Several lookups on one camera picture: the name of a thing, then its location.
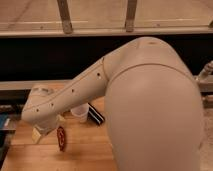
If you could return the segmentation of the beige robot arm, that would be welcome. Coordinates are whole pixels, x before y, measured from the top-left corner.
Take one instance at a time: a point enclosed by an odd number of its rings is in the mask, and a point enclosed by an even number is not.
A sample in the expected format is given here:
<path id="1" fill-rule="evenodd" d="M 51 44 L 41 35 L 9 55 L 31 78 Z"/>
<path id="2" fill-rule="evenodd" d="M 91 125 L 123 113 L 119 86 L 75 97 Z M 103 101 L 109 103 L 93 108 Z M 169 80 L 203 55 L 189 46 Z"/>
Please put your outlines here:
<path id="1" fill-rule="evenodd" d="M 58 114 L 101 96 L 118 171 L 200 171 L 202 98 L 193 75 L 168 43 L 137 38 L 58 91 L 34 86 L 22 119 L 49 131 Z"/>

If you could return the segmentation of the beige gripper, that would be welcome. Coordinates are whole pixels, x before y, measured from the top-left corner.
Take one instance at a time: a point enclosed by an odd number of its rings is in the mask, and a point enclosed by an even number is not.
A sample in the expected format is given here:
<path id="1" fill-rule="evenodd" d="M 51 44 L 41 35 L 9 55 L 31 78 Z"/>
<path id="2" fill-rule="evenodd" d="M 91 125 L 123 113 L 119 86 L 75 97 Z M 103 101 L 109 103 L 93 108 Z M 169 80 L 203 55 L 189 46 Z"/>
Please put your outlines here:
<path id="1" fill-rule="evenodd" d="M 39 126 L 34 126 L 32 130 L 32 140 L 35 144 L 38 144 L 41 139 L 47 136 L 52 131 L 52 128 L 46 127 L 42 128 Z"/>

